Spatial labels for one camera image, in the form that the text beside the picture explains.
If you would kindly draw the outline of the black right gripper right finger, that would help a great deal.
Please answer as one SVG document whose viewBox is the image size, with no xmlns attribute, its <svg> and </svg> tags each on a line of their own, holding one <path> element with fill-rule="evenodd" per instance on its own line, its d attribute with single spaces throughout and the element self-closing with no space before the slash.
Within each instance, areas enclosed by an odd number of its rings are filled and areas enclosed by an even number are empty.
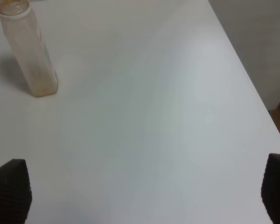
<svg viewBox="0 0 280 224">
<path fill-rule="evenodd" d="M 261 198 L 271 221 L 280 224 L 280 154 L 268 156 Z"/>
</svg>

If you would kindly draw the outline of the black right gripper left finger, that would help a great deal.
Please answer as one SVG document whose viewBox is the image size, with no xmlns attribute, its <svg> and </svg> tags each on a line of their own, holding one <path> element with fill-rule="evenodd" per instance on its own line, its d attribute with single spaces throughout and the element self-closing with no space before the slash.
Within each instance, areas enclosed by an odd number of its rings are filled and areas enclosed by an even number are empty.
<svg viewBox="0 0 280 224">
<path fill-rule="evenodd" d="M 25 223 L 31 203 L 26 161 L 11 159 L 0 167 L 0 224 Z"/>
</svg>

